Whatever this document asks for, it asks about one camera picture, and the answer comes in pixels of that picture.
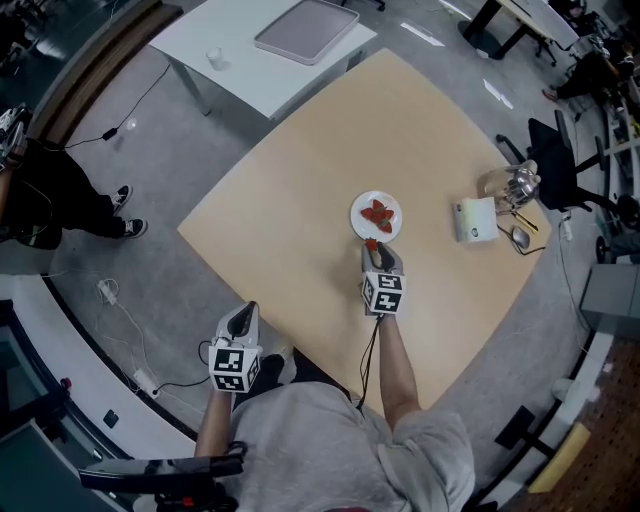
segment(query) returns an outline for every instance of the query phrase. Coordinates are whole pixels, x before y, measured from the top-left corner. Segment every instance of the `black sneaker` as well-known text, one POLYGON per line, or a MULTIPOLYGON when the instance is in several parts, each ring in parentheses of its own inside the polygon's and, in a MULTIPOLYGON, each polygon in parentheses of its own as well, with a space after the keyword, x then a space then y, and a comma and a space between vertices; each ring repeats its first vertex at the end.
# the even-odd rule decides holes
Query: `black sneaker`
POLYGON ((124 235, 122 238, 138 238, 144 235, 149 223, 142 219, 128 220, 124 223, 124 235))
POLYGON ((120 187, 120 189, 111 196, 111 204, 113 204, 113 214, 118 213, 122 207, 127 203, 129 198, 133 194, 133 187, 130 185, 125 185, 124 187, 120 187))

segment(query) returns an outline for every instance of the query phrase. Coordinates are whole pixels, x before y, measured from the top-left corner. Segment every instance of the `shoe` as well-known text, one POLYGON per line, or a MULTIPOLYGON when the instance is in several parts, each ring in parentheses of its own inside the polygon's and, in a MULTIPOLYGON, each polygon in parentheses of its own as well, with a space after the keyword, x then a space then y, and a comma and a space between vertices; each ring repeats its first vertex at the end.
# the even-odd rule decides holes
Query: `shoe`
POLYGON ((544 97, 548 100, 553 101, 554 103, 558 102, 558 95, 556 93, 542 89, 542 94, 544 94, 544 97))
POLYGON ((122 238, 138 238, 144 235, 149 223, 143 219, 128 220, 124 223, 124 235, 122 238))
POLYGON ((111 204, 113 204, 113 214, 118 213, 133 194, 133 187, 125 185, 111 196, 111 204))

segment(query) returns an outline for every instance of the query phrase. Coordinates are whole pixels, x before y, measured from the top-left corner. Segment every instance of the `wooden table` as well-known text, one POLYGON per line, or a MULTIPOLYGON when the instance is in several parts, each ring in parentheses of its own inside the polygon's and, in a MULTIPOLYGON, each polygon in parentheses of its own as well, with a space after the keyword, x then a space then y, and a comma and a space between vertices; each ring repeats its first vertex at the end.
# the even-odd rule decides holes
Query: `wooden table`
POLYGON ((497 60, 503 59, 527 34, 538 41, 559 40, 562 47, 570 46, 578 40, 578 35, 573 29, 542 0, 487 0, 476 17, 471 22, 460 22, 458 29, 474 48, 497 60), (521 22, 520 28, 503 45, 500 45, 493 34, 485 30, 501 8, 521 22))
MULTIPOLYGON (((179 231, 243 299, 259 302, 265 320, 361 391, 374 320, 363 313, 362 242, 349 209, 361 192, 392 194, 404 224, 391 246, 408 286, 398 320, 426 407, 491 336, 540 254, 520 256, 504 237, 474 247, 455 239, 452 202, 477 197, 478 177, 504 165, 456 105, 383 50, 280 124, 179 231)), ((532 247, 545 244, 539 206, 523 213, 540 228, 532 247)), ((381 411, 377 354, 367 403, 381 411)))

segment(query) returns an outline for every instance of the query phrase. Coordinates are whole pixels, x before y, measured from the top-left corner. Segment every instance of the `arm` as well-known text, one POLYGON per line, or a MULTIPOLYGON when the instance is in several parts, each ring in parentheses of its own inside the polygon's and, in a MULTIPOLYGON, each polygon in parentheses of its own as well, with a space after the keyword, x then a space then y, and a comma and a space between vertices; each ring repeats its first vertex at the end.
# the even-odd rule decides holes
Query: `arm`
POLYGON ((403 416, 420 410, 413 368, 394 315, 380 323, 380 392, 391 430, 403 416))
POLYGON ((217 457, 227 452, 230 418, 231 393, 212 390, 207 412, 198 432, 196 457, 217 457))
POLYGON ((7 197, 9 195, 9 185, 11 185, 11 177, 13 169, 5 169, 0 172, 0 223, 4 215, 4 209, 7 206, 7 197))

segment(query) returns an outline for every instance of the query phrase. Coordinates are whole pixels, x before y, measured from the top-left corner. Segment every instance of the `table leg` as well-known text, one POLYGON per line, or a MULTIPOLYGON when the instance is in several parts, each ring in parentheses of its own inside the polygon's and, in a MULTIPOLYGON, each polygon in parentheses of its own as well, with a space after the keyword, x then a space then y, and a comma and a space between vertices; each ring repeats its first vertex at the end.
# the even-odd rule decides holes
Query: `table leg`
POLYGON ((500 10, 500 4, 496 0, 487 0, 480 12, 472 21, 461 21, 458 30, 471 46, 487 55, 493 55, 500 49, 498 40, 485 30, 491 19, 500 10))
POLYGON ((347 71, 355 68, 363 60, 364 60, 364 51, 360 50, 358 53, 356 53, 353 57, 349 59, 349 62, 347 62, 347 71))
POLYGON ((504 56, 507 54, 507 52, 511 50, 511 48, 513 48, 514 45, 518 41, 520 41, 520 39, 522 39, 523 36, 525 36, 528 32, 529 29, 526 25, 520 25, 520 28, 514 32, 514 34, 507 40, 507 42, 504 43, 496 53, 491 55, 491 58, 496 60, 504 59, 504 56))
POLYGON ((187 70, 187 68, 184 66, 184 64, 182 64, 182 62, 177 61, 176 59, 169 57, 168 55, 166 55, 166 57, 169 60, 171 67, 173 67, 173 70, 176 72, 180 80, 182 80, 184 86, 191 93, 191 96, 193 96, 193 99, 195 100, 200 112, 202 112, 202 115, 208 115, 209 112, 211 112, 211 107, 207 105, 207 102, 202 97, 198 86, 193 81, 193 78, 191 78, 191 76, 189 75, 189 71, 187 70))

